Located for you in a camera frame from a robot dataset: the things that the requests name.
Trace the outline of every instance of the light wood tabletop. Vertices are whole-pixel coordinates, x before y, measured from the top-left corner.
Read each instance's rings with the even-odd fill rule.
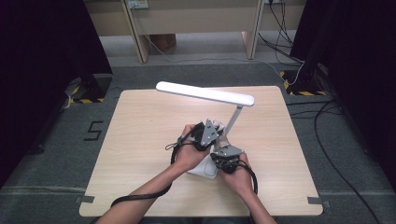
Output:
[[[299,140],[278,87],[227,87],[215,90],[254,96],[228,134],[244,149],[258,179],[259,197],[272,216],[316,216],[321,204]],[[185,124],[207,119],[227,123],[235,105],[179,96],[156,90],[124,91],[82,202],[84,217],[101,216],[120,196],[149,181],[170,164]],[[235,217],[249,212],[222,179],[184,174],[146,213],[147,217]]]

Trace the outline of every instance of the white object on desk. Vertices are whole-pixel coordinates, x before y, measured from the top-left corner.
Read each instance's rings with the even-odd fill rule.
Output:
[[[233,127],[233,124],[236,122],[239,114],[241,113],[242,107],[245,106],[253,106],[254,105],[254,97],[251,95],[240,94],[229,91],[215,91],[209,90],[200,87],[176,84],[171,82],[161,81],[156,86],[157,91],[163,91],[168,93],[173,93],[177,95],[189,96],[204,100],[216,101],[225,104],[233,104],[236,105],[236,109],[231,116],[230,121],[228,122],[224,134],[227,135],[228,132]],[[207,177],[213,179],[216,177],[218,169],[215,163],[210,158],[210,155],[207,155],[194,169],[189,170],[187,173],[193,175],[200,175],[203,177]]]

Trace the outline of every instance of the forearm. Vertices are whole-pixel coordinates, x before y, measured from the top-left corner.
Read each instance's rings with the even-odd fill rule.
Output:
[[[253,191],[241,194],[240,196],[256,224],[276,223],[262,204],[262,201],[260,201],[259,197]]]
[[[175,165],[170,165],[149,182],[134,190],[131,195],[150,194],[168,187],[184,173]],[[96,223],[138,223],[157,199],[122,202],[114,205]]]

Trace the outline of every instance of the gray carpet floor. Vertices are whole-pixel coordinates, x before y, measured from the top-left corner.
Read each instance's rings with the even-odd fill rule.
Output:
[[[290,69],[274,63],[277,71]],[[304,151],[324,212],[317,217],[277,217],[278,223],[375,223],[362,200],[330,165],[316,138],[333,164],[369,204],[383,224],[396,223],[396,195],[380,166],[369,154],[337,103],[327,113],[314,116],[333,96],[290,96],[273,68],[264,63],[190,64],[113,67],[113,80],[101,104],[71,104],[59,113],[45,142],[45,152],[25,156],[0,191],[0,223],[90,223],[81,217],[79,199],[91,177],[106,130],[123,90],[154,89],[158,81],[201,86],[278,86]],[[93,121],[101,130],[97,141],[88,133]]]

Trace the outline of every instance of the person's right hand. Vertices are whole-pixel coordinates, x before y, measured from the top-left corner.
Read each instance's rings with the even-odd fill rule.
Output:
[[[242,153],[239,156],[239,160],[244,161],[250,167],[246,153]],[[238,166],[233,174],[226,174],[222,170],[219,170],[219,175],[224,179],[230,189],[238,195],[242,196],[242,194],[253,192],[251,176],[245,168]]]

